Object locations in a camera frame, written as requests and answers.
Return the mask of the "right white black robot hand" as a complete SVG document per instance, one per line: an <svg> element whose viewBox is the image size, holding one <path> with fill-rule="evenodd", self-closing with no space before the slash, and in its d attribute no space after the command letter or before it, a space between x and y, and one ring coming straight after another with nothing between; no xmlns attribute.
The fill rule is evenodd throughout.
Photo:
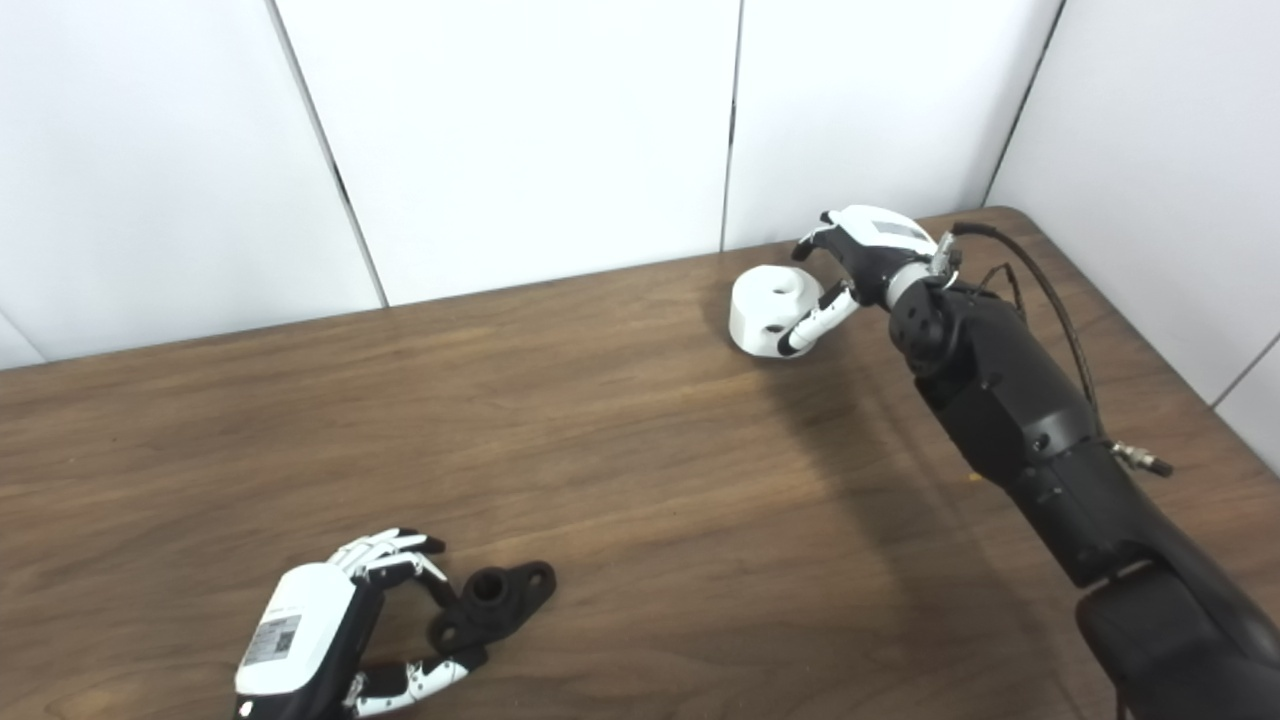
<svg viewBox="0 0 1280 720"><path fill-rule="evenodd" d="M858 309L890 310L906 290L925 279L950 283L956 272L950 258L951 234L936 242L911 218L883 208L850 205L823 211L820 225L803 236L790 259L803 263L827 251L847 278L829 287L777 341L782 357L806 354L817 341Z"/></svg>

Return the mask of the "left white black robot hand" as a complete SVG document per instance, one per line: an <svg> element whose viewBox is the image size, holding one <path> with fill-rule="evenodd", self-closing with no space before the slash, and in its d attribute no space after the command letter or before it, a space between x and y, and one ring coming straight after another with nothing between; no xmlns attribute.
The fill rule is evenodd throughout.
<svg viewBox="0 0 1280 720"><path fill-rule="evenodd" d="M236 670L236 719L369 719L462 682L490 656L477 646L362 667L389 589L421 584L440 609L458 597L430 557L445 542L410 528L362 536L323 562L285 571Z"/></svg>

